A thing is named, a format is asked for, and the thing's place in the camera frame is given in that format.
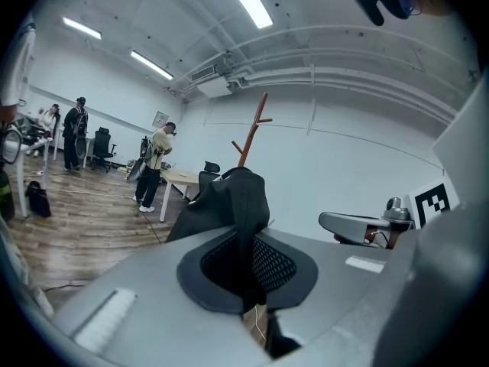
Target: chair backrest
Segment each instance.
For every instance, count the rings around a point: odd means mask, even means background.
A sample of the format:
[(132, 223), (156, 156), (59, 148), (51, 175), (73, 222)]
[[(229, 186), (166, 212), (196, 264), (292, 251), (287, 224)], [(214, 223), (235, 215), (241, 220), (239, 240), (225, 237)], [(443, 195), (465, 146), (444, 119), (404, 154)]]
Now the chair backrest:
[(208, 171), (209, 173), (218, 173), (219, 171), (221, 171), (221, 168), (216, 163), (206, 161), (204, 171)]
[(202, 192), (204, 188), (219, 177), (219, 174), (209, 173), (208, 171), (201, 171), (199, 173), (199, 191)]
[(108, 153), (108, 143), (110, 142), (110, 134), (107, 128), (99, 128), (95, 132), (95, 142), (93, 143), (93, 154)]

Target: table leg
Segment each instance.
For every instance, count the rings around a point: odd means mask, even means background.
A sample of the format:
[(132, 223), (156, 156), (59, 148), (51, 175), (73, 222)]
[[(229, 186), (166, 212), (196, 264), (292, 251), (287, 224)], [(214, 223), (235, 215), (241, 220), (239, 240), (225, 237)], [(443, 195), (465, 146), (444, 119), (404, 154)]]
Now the table leg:
[(60, 145), (60, 130), (56, 130), (56, 134), (54, 135), (54, 156), (53, 161), (56, 160), (56, 153), (58, 152), (58, 145)]
[(83, 159), (83, 168), (85, 168), (85, 166), (86, 166), (86, 159), (89, 156), (90, 142), (91, 142), (91, 140), (87, 140), (86, 141), (86, 154), (85, 154), (85, 159)]
[(43, 181), (42, 188), (46, 190), (47, 188), (47, 156), (49, 155), (49, 141), (46, 140), (44, 143), (44, 157), (43, 157)]
[(25, 203), (25, 192), (24, 192), (24, 152), (18, 155), (17, 163), (15, 164), (17, 168), (17, 188), (18, 188), (18, 198), (21, 201), (21, 212), (23, 217), (28, 217), (28, 208)]
[(168, 199), (170, 198), (171, 183), (167, 182), (167, 188), (165, 189), (165, 195), (163, 197), (163, 205), (161, 206), (160, 222), (165, 221), (165, 213), (167, 211)]

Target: desk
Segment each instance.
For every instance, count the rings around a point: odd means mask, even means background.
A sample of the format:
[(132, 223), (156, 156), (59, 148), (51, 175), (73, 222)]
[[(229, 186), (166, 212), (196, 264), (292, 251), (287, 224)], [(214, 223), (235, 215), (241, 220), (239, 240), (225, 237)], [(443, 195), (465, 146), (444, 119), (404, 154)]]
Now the desk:
[(47, 156), (49, 154), (49, 143), (52, 141), (52, 138), (42, 138), (36, 144), (33, 145), (21, 145), (21, 150), (18, 154), (18, 158), (15, 162), (15, 167), (17, 171), (17, 186), (18, 186), (18, 197), (21, 201), (21, 211), (23, 217), (28, 217), (28, 208), (25, 203), (25, 192), (24, 192), (24, 156), (27, 151), (35, 150), (39, 147), (44, 146), (44, 156), (43, 156), (43, 179), (41, 181), (41, 187), (46, 189), (47, 187)]
[[(64, 132), (64, 126), (59, 127), (56, 130), (56, 134), (54, 135), (54, 156), (53, 156), (53, 161), (56, 160), (56, 153), (58, 152), (58, 146), (60, 145), (60, 137), (61, 133)], [(90, 137), (85, 137), (86, 140), (86, 155), (85, 158), (83, 159), (83, 168), (86, 166), (86, 159), (89, 156), (89, 148), (90, 148), (90, 143), (95, 140), (95, 138), (90, 138)]]
[(160, 172), (160, 176), (167, 182), (167, 188), (165, 189), (165, 195), (163, 197), (163, 205), (161, 206), (160, 222), (164, 222), (165, 213), (167, 211), (168, 199), (170, 198), (170, 191), (172, 185), (185, 185), (185, 192), (183, 198), (186, 197), (189, 191), (189, 187), (192, 185), (199, 185), (199, 176), (191, 171), (168, 169)]

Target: beige jacket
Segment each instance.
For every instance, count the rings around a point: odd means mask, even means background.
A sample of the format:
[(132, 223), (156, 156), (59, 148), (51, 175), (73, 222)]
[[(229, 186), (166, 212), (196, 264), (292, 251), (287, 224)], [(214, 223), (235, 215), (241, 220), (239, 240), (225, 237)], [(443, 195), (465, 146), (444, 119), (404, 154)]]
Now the beige jacket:
[(164, 132), (163, 128), (156, 130), (150, 137), (151, 149), (153, 154), (146, 165), (152, 170), (160, 170), (161, 162), (163, 161), (163, 153), (171, 149), (170, 139)]

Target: air vent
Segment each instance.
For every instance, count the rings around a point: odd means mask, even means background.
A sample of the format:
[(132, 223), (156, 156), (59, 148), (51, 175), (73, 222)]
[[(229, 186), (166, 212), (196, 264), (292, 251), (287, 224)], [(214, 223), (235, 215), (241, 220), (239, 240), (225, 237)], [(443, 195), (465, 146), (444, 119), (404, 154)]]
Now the air vent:
[(200, 80), (203, 77), (213, 75), (214, 73), (215, 73), (215, 65), (211, 65), (210, 67), (207, 67), (204, 70), (200, 70), (199, 72), (194, 73), (192, 75), (192, 81), (195, 82), (196, 80)]

